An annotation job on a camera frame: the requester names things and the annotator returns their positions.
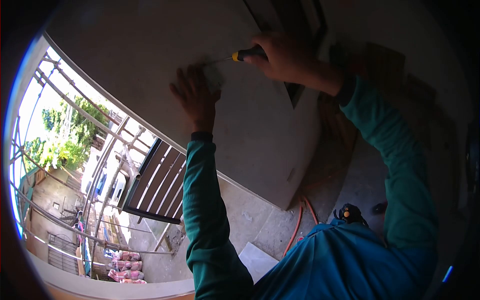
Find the sleeve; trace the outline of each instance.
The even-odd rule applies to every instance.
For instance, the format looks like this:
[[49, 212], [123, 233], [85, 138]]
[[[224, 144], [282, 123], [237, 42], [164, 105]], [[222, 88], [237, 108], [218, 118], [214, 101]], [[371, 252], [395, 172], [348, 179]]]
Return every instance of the sleeve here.
[[349, 102], [339, 101], [341, 109], [362, 137], [380, 151], [388, 167], [384, 223], [387, 244], [396, 248], [435, 249], [438, 221], [420, 144], [400, 113], [375, 88], [359, 77], [354, 77], [350, 84], [354, 87], [353, 96]]
[[187, 266], [193, 272], [195, 298], [247, 298], [253, 281], [228, 239], [230, 227], [215, 168], [216, 147], [211, 137], [208, 141], [202, 136], [192, 134], [183, 180], [183, 219], [190, 239]]

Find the tree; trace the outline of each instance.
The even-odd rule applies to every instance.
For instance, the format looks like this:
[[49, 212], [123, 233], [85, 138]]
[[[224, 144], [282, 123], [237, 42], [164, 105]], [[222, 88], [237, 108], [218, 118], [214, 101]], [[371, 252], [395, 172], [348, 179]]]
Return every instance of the tree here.
[[[104, 125], [108, 125], [105, 116], [83, 97], [75, 97], [75, 103]], [[107, 108], [98, 105], [104, 112]], [[26, 151], [39, 165], [48, 169], [61, 165], [71, 169], [81, 167], [88, 159], [90, 144], [98, 133], [98, 128], [87, 118], [72, 109], [65, 101], [60, 101], [60, 109], [43, 109], [43, 125], [49, 131], [45, 141], [39, 137], [26, 142]], [[27, 171], [33, 169], [33, 163], [26, 162]]]
[[[25, 143], [25, 151], [34, 161], [36, 161], [36, 163], [38, 163], [41, 159], [44, 144], [45, 141], [42, 142], [39, 137], [33, 141]], [[35, 165], [28, 159], [25, 160], [25, 166], [27, 172], [35, 168]]]

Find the scaffolding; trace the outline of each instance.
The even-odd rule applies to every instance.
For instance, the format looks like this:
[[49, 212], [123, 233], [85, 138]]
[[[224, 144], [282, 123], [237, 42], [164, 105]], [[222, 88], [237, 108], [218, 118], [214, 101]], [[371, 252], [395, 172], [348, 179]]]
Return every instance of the scaffolding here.
[[[173, 252], [159, 252], [159, 251], [146, 251], [146, 250], [138, 250], [138, 249], [130, 249], [130, 247], [128, 246], [125, 246], [125, 245], [121, 245], [121, 244], [117, 244], [117, 243], [113, 243], [113, 242], [110, 242], [110, 241], [107, 241], [105, 239], [100, 239], [98, 238], [98, 232], [99, 232], [99, 229], [100, 229], [100, 224], [103, 222], [103, 223], [108, 223], [108, 224], [112, 224], [112, 225], [115, 225], [115, 226], [120, 226], [120, 227], [125, 227], [125, 228], [128, 228], [128, 229], [132, 229], [132, 230], [138, 230], [138, 231], [143, 231], [143, 232], [146, 232], [145, 230], [142, 230], [142, 229], [137, 229], [137, 228], [133, 228], [133, 227], [128, 227], [128, 226], [123, 226], [123, 225], [120, 225], [120, 224], [116, 224], [116, 223], [112, 223], [112, 222], [107, 222], [105, 220], [103, 220], [103, 213], [104, 213], [104, 209], [106, 206], [110, 206], [110, 207], [113, 207], [113, 208], [117, 208], [117, 209], [120, 209], [119, 207], [115, 206], [115, 205], [112, 205], [109, 202], [110, 199], [110, 194], [112, 193], [112, 189], [113, 189], [113, 185], [115, 183], [115, 180], [117, 178], [117, 175], [118, 173], [120, 172], [121, 168], [122, 168], [122, 165], [123, 164], [126, 164], [126, 166], [128, 166], [128, 169], [129, 169], [129, 174], [130, 174], [130, 178], [131, 180], [140, 180], [141, 178], [141, 175], [138, 171], [138, 168], [137, 166], [134, 164], [133, 160], [132, 160], [132, 157], [130, 155], [130, 149], [134, 149], [136, 151], [138, 151], [139, 153], [143, 154], [144, 156], [146, 155], [146, 152], [141, 150], [140, 148], [138, 148], [137, 146], [134, 145], [134, 143], [136, 141], [139, 141], [140, 143], [142, 143], [143, 145], [145, 145], [146, 147], [150, 148], [150, 146], [148, 144], [146, 144], [145, 142], [143, 142], [142, 140], [139, 139], [140, 135], [145, 132], [145, 128], [142, 127], [142, 126], [139, 126], [139, 130], [136, 134], [133, 134], [131, 133], [130, 131], [126, 130], [125, 129], [125, 125], [127, 124], [128, 120], [130, 119], [129, 116], [126, 116], [121, 122], [118, 122], [117, 120], [115, 120], [114, 118], [112, 118], [111, 116], [109, 116], [107, 113], [105, 113], [97, 104], [95, 104], [90, 98], [88, 98], [76, 85], [75, 83], [73, 82], [72, 79], [70, 79], [66, 74], [65, 72], [60, 68], [60, 61], [56, 61], [56, 60], [53, 60], [51, 59], [51, 57], [45, 53], [43, 59], [41, 60], [42, 61], [47, 61], [47, 62], [50, 62], [53, 64], [53, 70], [51, 71], [51, 73], [46, 76], [41, 70], [40, 70], [40, 67], [38, 65], [37, 69], [36, 69], [36, 72], [39, 74], [39, 76], [34, 73], [32, 78], [34, 78], [41, 86], [42, 86], [42, 90], [40, 91], [40, 94], [38, 95], [38, 99], [37, 99], [37, 102], [38, 100], [40, 99], [40, 96], [41, 96], [41, 93], [43, 91], [43, 89], [45, 88], [45, 86], [48, 84], [62, 99], [64, 99], [73, 109], [75, 109], [78, 113], [80, 113], [82, 116], [84, 116], [87, 120], [91, 121], [94, 125], [96, 125], [99, 129], [103, 130], [104, 132], [107, 132], [109, 133], [112, 138], [109, 140], [108, 144], [107, 145], [104, 145], [103, 149], [104, 151], [102, 152], [101, 154], [101, 157], [100, 159], [98, 159], [97, 161], [97, 165], [94, 169], [94, 172], [92, 174], [92, 178], [93, 178], [93, 181], [92, 181], [92, 184], [90, 185], [90, 187], [88, 187], [87, 191], [86, 191], [86, 194], [85, 193], [82, 193], [81, 191], [78, 191], [78, 190], [75, 190], [72, 186], [68, 185], [67, 183], [63, 182], [62, 180], [60, 180], [59, 178], [55, 177], [54, 175], [52, 175], [50, 172], [48, 172], [44, 167], [42, 167], [41, 165], [39, 165], [37, 162], [35, 162], [28, 154], [27, 154], [27, 149], [25, 149], [25, 145], [22, 145], [21, 143], [21, 139], [20, 139], [20, 133], [19, 133], [19, 120], [20, 120], [20, 116], [17, 116], [17, 121], [16, 121], [16, 125], [15, 125], [15, 131], [14, 131], [14, 135], [13, 135], [13, 138], [12, 138], [12, 148], [13, 148], [13, 152], [12, 152], [12, 157], [10, 159], [10, 165], [14, 164], [15, 161], [17, 159], [20, 159], [21, 160], [21, 164], [23, 164], [23, 168], [24, 168], [24, 172], [25, 172], [25, 177], [26, 177], [26, 180], [30, 186], [30, 179], [29, 179], [29, 176], [28, 176], [28, 172], [26, 170], [26, 166], [25, 166], [25, 160], [28, 160], [30, 162], [32, 162], [41, 172], [45, 173], [45, 175], [51, 177], [52, 179], [56, 180], [57, 182], [59, 182], [60, 184], [68, 187], [69, 189], [72, 189], [75, 191], [75, 193], [81, 197], [82, 199], [84, 199], [84, 205], [83, 205], [83, 210], [82, 210], [82, 213], [83, 213], [83, 217], [84, 217], [84, 220], [85, 220], [85, 225], [83, 226], [83, 230], [77, 230], [76, 228], [73, 228], [70, 224], [64, 222], [63, 220], [61, 220], [60, 218], [50, 214], [49, 212], [47, 212], [44, 208], [40, 207], [39, 205], [37, 205], [35, 202], [33, 202], [32, 200], [30, 200], [25, 194], [24, 194], [24, 191], [17, 188], [15, 186], [15, 182], [12, 182], [12, 180], [10, 180], [10, 184], [12, 185], [12, 187], [14, 188], [14, 191], [15, 191], [15, 195], [16, 195], [16, 204], [17, 204], [17, 210], [19, 212], [19, 215], [20, 215], [20, 220], [17, 220], [17, 223], [18, 225], [23, 229], [23, 233], [22, 233], [22, 238], [24, 239], [26, 237], [26, 234], [28, 235], [31, 235], [33, 236], [34, 238], [36, 238], [37, 240], [45, 243], [46, 245], [48, 245], [49, 247], [53, 248], [54, 250], [56, 251], [59, 251], [59, 249], [55, 248], [53, 245], [49, 244], [48, 242], [44, 241], [44, 240], [41, 240], [38, 236], [36, 236], [35, 234], [33, 234], [31, 231], [29, 231], [26, 227], [25, 227], [25, 220], [21, 217], [23, 214], [23, 210], [24, 210], [24, 207], [25, 207], [25, 204], [28, 203], [30, 205], [30, 207], [33, 207], [35, 208], [35, 210], [44, 218], [46, 218], [47, 220], [57, 224], [58, 226], [62, 227], [62, 228], [65, 228], [75, 234], [77, 234], [78, 236], [80, 236], [82, 238], [82, 242], [81, 242], [81, 245], [85, 245], [85, 239], [90, 239], [92, 240], [94, 243], [93, 243], [93, 246], [92, 246], [92, 259], [89, 260], [86, 258], [86, 248], [83, 248], [85, 249], [85, 251], [82, 251], [82, 257], [77, 257], [77, 256], [74, 256], [74, 255], [71, 255], [70, 256], [72, 258], [75, 258], [77, 260], [82, 260], [83, 261], [83, 265], [85, 267], [85, 263], [94, 263], [94, 264], [100, 264], [100, 263], [96, 263], [96, 262], [93, 262], [93, 257], [95, 255], [95, 249], [96, 249], [96, 246], [100, 246], [100, 247], [103, 247], [104, 249], [112, 249], [112, 250], [127, 250], [127, 251], [132, 251], [132, 252], [139, 252], [139, 253], [150, 253], [150, 254], [173, 254]], [[101, 122], [99, 122], [97, 119], [95, 119], [93, 116], [91, 116], [90, 114], [88, 114], [88, 112], [86, 112], [85, 110], [81, 109], [74, 101], [72, 101], [71, 99], [68, 98], [68, 96], [66, 96], [62, 91], [60, 91], [60, 89], [58, 89], [55, 84], [52, 83], [52, 81], [50, 80], [50, 76], [53, 74], [53, 71], [54, 70], [57, 70], [67, 81], [68, 83], [78, 92], [80, 93], [80, 95], [82, 95], [83, 98], [85, 98], [93, 107], [95, 107], [98, 111], [100, 111], [107, 119], [109, 119], [110, 121], [112, 121], [113, 123], [115, 123], [116, 125], [118, 125], [118, 128], [115, 132], [113, 132], [111, 129], [109, 129], [108, 127], [106, 127], [105, 125], [103, 125]], [[122, 136], [121, 136], [121, 133], [122, 132], [126, 132], [127, 134], [129, 134], [130, 136], [133, 137], [133, 139], [128, 142], [127, 140], [125, 140]], [[120, 154], [120, 161], [119, 161], [119, 164], [117, 166], [117, 169], [115, 170], [115, 172], [113, 173], [113, 177], [108, 185], [108, 188], [107, 188], [107, 193], [106, 193], [106, 197], [104, 199], [104, 201], [100, 201], [98, 200], [96, 197], [94, 197], [95, 195], [95, 187], [97, 186], [98, 184], [98, 181], [100, 180], [100, 175], [102, 173], [102, 170], [103, 170], [103, 167], [107, 164], [107, 159], [108, 157], [110, 156], [110, 153], [113, 149], [113, 146], [115, 144], [116, 141], [121, 141], [122, 143], [122, 153]], [[15, 181], [15, 167], [13, 166], [13, 180]], [[96, 219], [96, 214], [94, 215], [95, 216], [95, 229], [93, 231], [93, 235], [90, 235], [87, 233], [87, 228], [88, 228], [88, 219], [89, 219], [89, 216], [90, 216], [90, 211], [92, 209], [92, 205], [95, 204], [96, 202], [100, 202], [102, 203], [102, 207], [101, 207], [101, 210], [99, 212], [99, 218]]]

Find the orange hose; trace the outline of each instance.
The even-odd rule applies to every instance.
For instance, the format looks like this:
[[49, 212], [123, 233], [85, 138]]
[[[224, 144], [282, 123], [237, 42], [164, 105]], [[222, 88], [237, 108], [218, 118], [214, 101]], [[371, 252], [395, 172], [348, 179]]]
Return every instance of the orange hose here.
[[310, 212], [312, 213], [313, 220], [315, 221], [315, 225], [318, 225], [317, 216], [315, 215], [315, 212], [313, 211], [313, 208], [312, 208], [312, 205], [310, 204], [310, 201], [308, 201], [307, 197], [305, 197], [304, 195], [302, 195], [302, 197], [303, 197], [303, 200], [306, 202], [308, 208], [310, 209]]
[[290, 242], [288, 242], [288, 246], [287, 246], [287, 248], [285, 249], [285, 252], [283, 252], [283, 256], [282, 256], [282, 257], [285, 257], [285, 255], [287, 255], [287, 252], [288, 252], [288, 250], [290, 249], [290, 246], [292, 245], [293, 240], [295, 239], [295, 236], [297, 235], [297, 232], [299, 231], [302, 210], [303, 210], [303, 208], [302, 208], [301, 205], [300, 205], [299, 219], [298, 219], [298, 221], [297, 221], [297, 226], [295, 227], [295, 231], [293, 232], [292, 238], [290, 239]]

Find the man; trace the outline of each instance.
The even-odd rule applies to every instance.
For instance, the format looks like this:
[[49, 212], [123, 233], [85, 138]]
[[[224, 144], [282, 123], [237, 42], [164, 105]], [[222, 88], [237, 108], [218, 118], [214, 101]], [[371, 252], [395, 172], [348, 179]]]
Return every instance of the man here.
[[178, 70], [175, 98], [192, 121], [183, 186], [190, 239], [187, 265], [197, 299], [419, 299], [436, 267], [437, 217], [421, 146], [400, 114], [359, 77], [316, 60], [276, 34], [253, 38], [268, 61], [249, 57], [271, 79], [303, 84], [335, 96], [341, 110], [388, 166], [384, 240], [361, 222], [319, 224], [260, 281], [252, 278], [228, 240], [212, 130], [215, 102], [200, 69]]

